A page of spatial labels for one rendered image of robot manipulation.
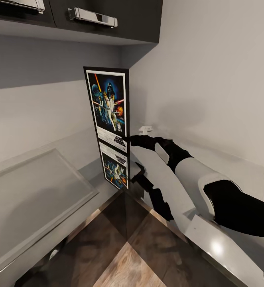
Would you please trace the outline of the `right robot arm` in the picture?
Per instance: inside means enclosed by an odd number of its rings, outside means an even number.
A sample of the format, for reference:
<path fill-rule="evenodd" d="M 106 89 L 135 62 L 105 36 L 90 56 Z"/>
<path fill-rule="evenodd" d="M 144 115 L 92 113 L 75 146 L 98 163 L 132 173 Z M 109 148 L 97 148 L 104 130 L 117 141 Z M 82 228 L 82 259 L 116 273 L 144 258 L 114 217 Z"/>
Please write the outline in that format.
<path fill-rule="evenodd" d="M 264 202 L 254 198 L 227 176 L 214 171 L 174 144 L 171 138 L 149 137 L 152 126 L 126 143 L 155 151 L 171 168 L 198 212 L 214 220 L 264 272 Z"/>

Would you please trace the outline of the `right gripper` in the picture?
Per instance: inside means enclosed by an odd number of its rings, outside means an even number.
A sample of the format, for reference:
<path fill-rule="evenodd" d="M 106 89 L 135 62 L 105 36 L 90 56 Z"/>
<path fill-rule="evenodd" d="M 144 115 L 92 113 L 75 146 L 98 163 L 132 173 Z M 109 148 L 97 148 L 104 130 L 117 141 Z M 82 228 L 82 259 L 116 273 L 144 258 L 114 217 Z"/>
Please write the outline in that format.
<path fill-rule="evenodd" d="M 126 143 L 130 143 L 132 146 L 140 146 L 143 148 L 146 148 L 146 142 L 150 137 L 148 135 L 132 135 L 130 137 L 123 137 L 122 140 L 124 140 Z"/>

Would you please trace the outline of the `poster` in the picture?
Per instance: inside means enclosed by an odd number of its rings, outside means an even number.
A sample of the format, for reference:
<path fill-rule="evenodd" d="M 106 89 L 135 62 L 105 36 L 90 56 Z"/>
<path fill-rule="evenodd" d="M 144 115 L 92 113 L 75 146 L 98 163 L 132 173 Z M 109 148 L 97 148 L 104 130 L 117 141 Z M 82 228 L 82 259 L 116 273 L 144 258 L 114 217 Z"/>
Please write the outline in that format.
<path fill-rule="evenodd" d="M 83 66 L 97 139 L 130 156 L 129 69 Z"/>

